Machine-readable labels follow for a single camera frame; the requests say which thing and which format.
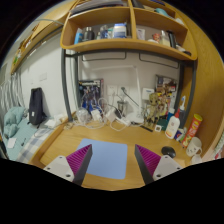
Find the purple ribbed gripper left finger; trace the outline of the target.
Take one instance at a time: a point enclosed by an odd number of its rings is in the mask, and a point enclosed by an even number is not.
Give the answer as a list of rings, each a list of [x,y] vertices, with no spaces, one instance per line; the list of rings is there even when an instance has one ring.
[[[67,157],[59,155],[44,170],[81,186],[91,157],[92,145],[87,145]]]

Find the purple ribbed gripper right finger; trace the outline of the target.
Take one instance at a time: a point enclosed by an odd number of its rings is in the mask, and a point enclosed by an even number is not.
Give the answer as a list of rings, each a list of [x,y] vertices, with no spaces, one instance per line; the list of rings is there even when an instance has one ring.
[[[135,145],[134,154],[145,184],[150,184],[182,169],[169,155],[159,156],[140,145]]]

